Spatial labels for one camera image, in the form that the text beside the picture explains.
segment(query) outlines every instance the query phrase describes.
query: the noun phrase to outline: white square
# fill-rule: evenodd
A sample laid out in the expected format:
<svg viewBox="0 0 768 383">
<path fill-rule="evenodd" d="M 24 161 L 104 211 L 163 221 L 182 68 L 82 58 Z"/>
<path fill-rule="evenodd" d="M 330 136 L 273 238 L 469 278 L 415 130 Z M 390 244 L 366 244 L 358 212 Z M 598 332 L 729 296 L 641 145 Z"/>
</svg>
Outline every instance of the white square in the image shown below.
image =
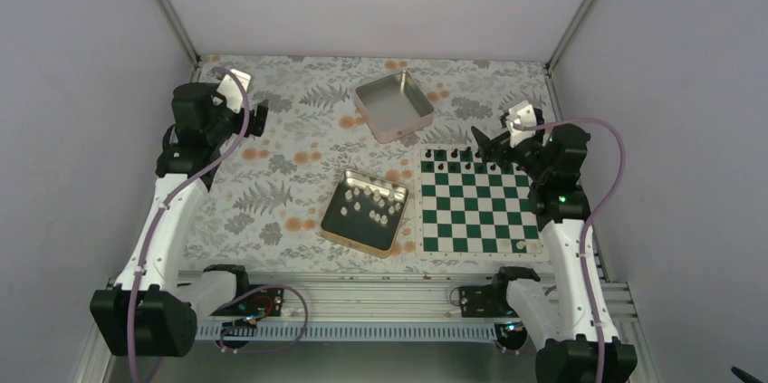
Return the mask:
<svg viewBox="0 0 768 383">
<path fill-rule="evenodd" d="M 451 197 L 451 211 L 464 211 L 463 197 Z"/>
<path fill-rule="evenodd" d="M 517 187 L 515 184 L 514 175 L 502 175 L 502 185 L 504 187 Z"/>
<path fill-rule="evenodd" d="M 494 212 L 494 225 L 506 226 L 509 225 L 509 219 L 506 218 L 506 213 Z"/>
<path fill-rule="evenodd" d="M 509 236 L 513 240 L 522 240 L 525 238 L 525 234 L 523 232 L 523 227 L 520 225 L 510 225 L 509 226 Z"/>
<path fill-rule="evenodd" d="M 437 197 L 422 196 L 421 206 L 423 207 L 423 209 L 437 209 Z"/>
<path fill-rule="evenodd" d="M 451 224 L 450 211 L 437 211 L 437 223 L 439 225 L 450 225 Z"/>
<path fill-rule="evenodd" d="M 466 238 L 466 225 L 451 225 L 454 238 Z"/>
<path fill-rule="evenodd" d="M 503 187 L 491 187 L 491 197 L 496 197 L 499 199 L 504 198 L 504 188 Z"/>
<path fill-rule="evenodd" d="M 529 254 L 540 254 L 542 252 L 542 242 L 539 240 L 525 240 L 525 248 Z"/>
<path fill-rule="evenodd" d="M 466 247 L 470 252 L 483 252 L 483 240 L 480 238 L 470 238 L 466 240 Z"/>
<path fill-rule="evenodd" d="M 496 238 L 496 228 L 493 225 L 480 225 L 480 236 L 483 238 Z"/>
<path fill-rule="evenodd" d="M 493 205 L 491 204 L 491 199 L 477 199 L 477 209 L 484 213 L 492 211 Z"/>
<path fill-rule="evenodd" d="M 536 225 L 536 215 L 534 213 L 520 213 L 523 219 L 523 225 Z"/>
<path fill-rule="evenodd" d="M 512 240 L 510 239 L 498 239 L 496 240 L 496 251 L 500 254 L 510 254 L 512 252 Z"/>
<path fill-rule="evenodd" d="M 506 211 L 508 213 L 519 213 L 520 199 L 506 199 Z"/>
<path fill-rule="evenodd" d="M 453 238 L 438 238 L 437 250 L 439 252 L 453 252 L 454 251 L 454 239 Z"/>
<path fill-rule="evenodd" d="M 480 213 L 477 211 L 467 211 L 464 217 L 468 225 L 480 225 Z"/>
<path fill-rule="evenodd" d="M 424 236 L 426 238 L 437 237 L 437 225 L 434 223 L 424 223 Z"/>
</svg>

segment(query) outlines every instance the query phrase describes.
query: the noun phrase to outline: white bracket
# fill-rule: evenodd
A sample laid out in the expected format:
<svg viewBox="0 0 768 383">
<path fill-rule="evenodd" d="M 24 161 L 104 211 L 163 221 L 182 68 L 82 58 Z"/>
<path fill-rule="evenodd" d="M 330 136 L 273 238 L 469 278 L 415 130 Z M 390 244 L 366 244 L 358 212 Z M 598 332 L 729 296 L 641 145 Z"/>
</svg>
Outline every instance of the white bracket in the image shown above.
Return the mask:
<svg viewBox="0 0 768 383">
<path fill-rule="evenodd" d="M 230 69 L 229 71 L 237 76 L 237 79 L 243 83 L 245 91 L 248 91 L 248 85 L 251 83 L 251 76 L 245 72 L 238 71 L 237 69 Z M 224 95 L 226 98 L 226 107 L 228 109 L 235 113 L 239 113 L 240 109 L 243 108 L 243 95 L 240 93 L 240 89 L 237 87 L 235 80 L 233 80 L 229 74 L 224 76 L 224 79 L 222 79 L 216 91 Z"/>
<path fill-rule="evenodd" d="M 521 141 L 530 139 L 536 133 L 536 131 L 516 129 L 514 126 L 521 125 L 523 127 L 535 127 L 538 122 L 536 122 L 536 113 L 533 112 L 533 105 L 528 101 L 522 101 L 508 111 L 509 115 L 506 117 L 506 128 L 509 129 L 509 146 L 510 148 L 514 148 L 520 144 Z"/>
</svg>

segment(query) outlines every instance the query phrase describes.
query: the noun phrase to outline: black wire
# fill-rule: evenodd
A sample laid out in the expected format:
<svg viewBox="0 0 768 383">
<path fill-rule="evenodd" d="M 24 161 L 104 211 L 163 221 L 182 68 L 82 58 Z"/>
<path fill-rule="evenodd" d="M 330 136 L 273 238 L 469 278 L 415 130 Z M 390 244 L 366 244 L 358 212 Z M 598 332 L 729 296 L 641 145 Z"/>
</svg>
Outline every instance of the black wire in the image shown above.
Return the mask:
<svg viewBox="0 0 768 383">
<path fill-rule="evenodd" d="M 451 304 L 453 304 L 454 306 L 456 306 L 456 307 L 459 307 L 459 308 L 460 308 L 460 307 L 461 307 L 461 304 L 460 304 L 460 303 L 455 303 L 453 300 L 451 300 L 451 296 L 453 296 L 453 295 L 454 295 L 454 291 L 455 291 L 455 290 L 457 290 L 457 289 L 459 289 L 459 288 L 461 288 L 461 287 L 457 286 L 456 288 L 454 288 L 453 290 L 451 290 L 451 292 L 449 292 L 449 293 L 448 293 L 448 301 L 449 301 Z"/>
</svg>

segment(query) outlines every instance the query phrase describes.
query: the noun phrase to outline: leaf pattern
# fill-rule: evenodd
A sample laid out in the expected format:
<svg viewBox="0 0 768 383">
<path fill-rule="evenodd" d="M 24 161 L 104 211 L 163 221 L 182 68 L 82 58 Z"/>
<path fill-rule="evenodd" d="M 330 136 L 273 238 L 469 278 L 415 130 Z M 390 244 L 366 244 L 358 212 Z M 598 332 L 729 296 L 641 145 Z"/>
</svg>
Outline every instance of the leaf pattern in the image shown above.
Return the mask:
<svg viewBox="0 0 768 383">
<path fill-rule="evenodd" d="M 498 118 L 523 99 L 553 119 L 544 68 L 535 62 L 406 61 L 310 56 L 224 55 L 206 59 L 201 81 L 215 66 L 251 74 L 250 98 L 269 100 L 261 138 L 248 138 L 218 169 L 210 196 L 195 216 L 182 252 L 185 269 L 240 263 L 259 272 L 495 273 L 502 263 L 421 260 L 402 251 L 379 259 L 320 236 L 320 223 L 345 168 L 384 177 L 394 170 L 412 188 L 413 147 L 464 144 L 475 125 L 498 134 Z M 432 125 L 387 145 L 372 137 L 356 112 L 352 89 L 363 80 L 407 67 L 424 93 L 433 92 Z M 398 243 L 415 242 L 418 213 L 406 206 Z M 536 266 L 537 271 L 546 267 Z"/>
<path fill-rule="evenodd" d="M 243 193 L 240 196 L 233 207 L 255 213 L 261 208 L 259 214 L 263 215 L 264 211 L 269 210 L 270 213 L 280 205 L 286 205 L 288 202 L 293 201 L 291 196 L 291 188 L 285 189 L 285 183 L 282 182 L 280 187 L 274 182 L 267 182 L 267 187 L 254 184 L 253 187 L 248 188 L 247 193 Z"/>
</svg>

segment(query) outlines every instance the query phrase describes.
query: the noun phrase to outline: green square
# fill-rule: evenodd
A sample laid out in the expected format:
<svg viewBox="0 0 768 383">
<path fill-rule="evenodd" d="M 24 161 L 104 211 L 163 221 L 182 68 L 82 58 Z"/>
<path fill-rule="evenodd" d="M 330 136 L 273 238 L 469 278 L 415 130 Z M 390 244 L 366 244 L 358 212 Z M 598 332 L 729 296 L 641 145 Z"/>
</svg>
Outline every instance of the green square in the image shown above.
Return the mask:
<svg viewBox="0 0 768 383">
<path fill-rule="evenodd" d="M 509 238 L 509 226 L 494 226 L 496 230 L 496 238 Z"/>
<path fill-rule="evenodd" d="M 437 211 L 433 211 L 431 209 L 425 209 L 424 223 L 437 223 Z"/>
<path fill-rule="evenodd" d="M 465 211 L 477 211 L 477 199 L 474 197 L 465 197 L 464 209 Z"/>
<path fill-rule="evenodd" d="M 523 175 L 515 175 L 514 184 L 518 187 L 528 187 L 528 177 Z"/>
<path fill-rule="evenodd" d="M 466 238 L 454 238 L 454 252 L 469 252 Z"/>
<path fill-rule="evenodd" d="M 506 211 L 506 199 L 491 199 L 491 207 L 494 211 Z"/>
<path fill-rule="evenodd" d="M 513 254 L 527 254 L 525 247 L 525 240 L 512 240 L 512 253 Z"/>
<path fill-rule="evenodd" d="M 506 213 L 506 219 L 510 225 L 523 224 L 523 217 L 520 215 L 520 213 Z"/>
<path fill-rule="evenodd" d="M 531 201 L 528 199 L 520 199 L 520 211 L 524 213 L 532 213 Z"/>
<path fill-rule="evenodd" d="M 451 224 L 463 225 L 466 223 L 466 217 L 463 211 L 451 211 Z"/>
<path fill-rule="evenodd" d="M 437 236 L 441 238 L 448 238 L 454 234 L 451 225 L 437 225 Z"/>
<path fill-rule="evenodd" d="M 523 226 L 523 236 L 529 240 L 539 238 L 539 229 L 536 226 Z"/>
<path fill-rule="evenodd" d="M 461 186 L 448 186 L 448 194 L 451 197 L 464 197 L 464 188 Z"/>
<path fill-rule="evenodd" d="M 492 225 L 494 223 L 494 213 L 480 213 L 480 225 Z"/>
<path fill-rule="evenodd" d="M 505 187 L 504 188 L 504 197 L 508 199 L 516 199 L 517 196 L 517 188 L 515 187 Z"/>
<path fill-rule="evenodd" d="M 437 252 L 437 238 L 424 238 L 424 251 Z"/>
<path fill-rule="evenodd" d="M 483 238 L 483 252 L 486 254 L 495 254 L 499 251 L 496 247 L 496 240 Z"/>
<path fill-rule="evenodd" d="M 448 161 L 449 173 L 461 173 L 461 163 L 457 161 Z"/>
<path fill-rule="evenodd" d="M 451 209 L 451 198 L 450 197 L 438 197 L 437 198 L 437 209 Z"/>
<path fill-rule="evenodd" d="M 480 225 L 467 225 L 466 236 L 469 238 L 480 238 Z"/>
</svg>

